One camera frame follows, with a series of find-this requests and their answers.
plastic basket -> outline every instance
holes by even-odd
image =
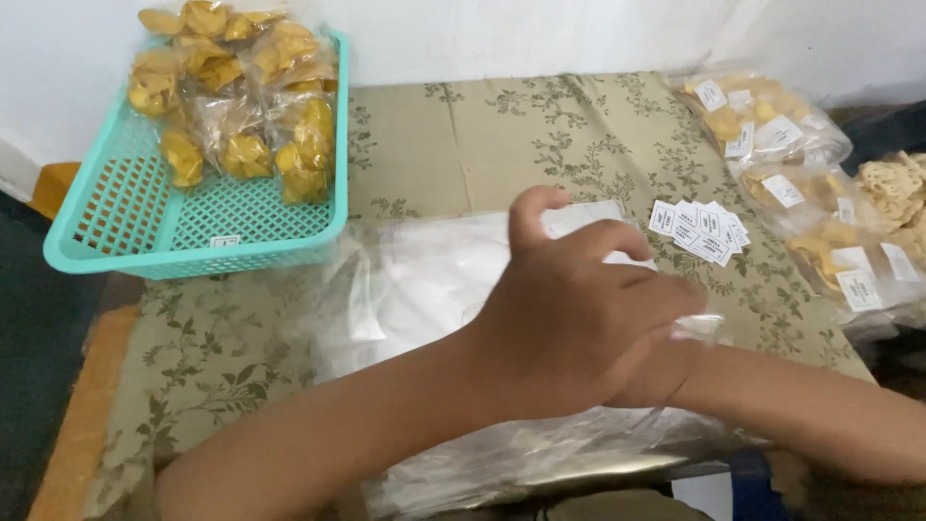
[[[339,32],[331,36],[340,58],[334,183],[326,204],[283,206],[277,180],[226,175],[206,176],[185,196],[167,182],[154,126],[123,91],[45,238],[48,263],[65,273],[168,279],[326,261],[347,221],[350,44]]]

white wall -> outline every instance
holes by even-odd
[[[0,136],[39,164],[79,160],[156,0],[7,2]],[[353,83],[689,67],[752,58],[825,106],[926,97],[926,2],[293,0],[354,38]],[[0,175],[15,175],[3,170]]]

dark floor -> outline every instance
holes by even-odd
[[[48,221],[0,193],[0,519],[25,519],[42,480],[105,281],[56,272]]]

leaf pattern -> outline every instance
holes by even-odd
[[[354,89],[348,114],[350,219],[501,211],[554,184],[577,202],[616,201],[645,230],[655,199],[717,200],[750,230],[743,255],[721,268],[646,231],[659,269],[705,287],[737,346],[870,378],[659,74]],[[310,345],[284,325],[320,273],[147,284],[88,516],[150,492],[155,468],[241,414],[312,385]]]

tablecloth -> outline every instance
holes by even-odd
[[[618,201],[640,222],[655,199],[716,200],[750,230],[744,254],[721,268],[649,233],[658,268],[707,288],[736,346],[871,380],[661,74],[350,95],[351,220],[504,210],[533,184],[555,184],[575,201]],[[290,345],[280,328],[312,269],[147,283],[86,517],[130,516],[150,500],[159,466],[265,400],[311,385],[310,347]]]

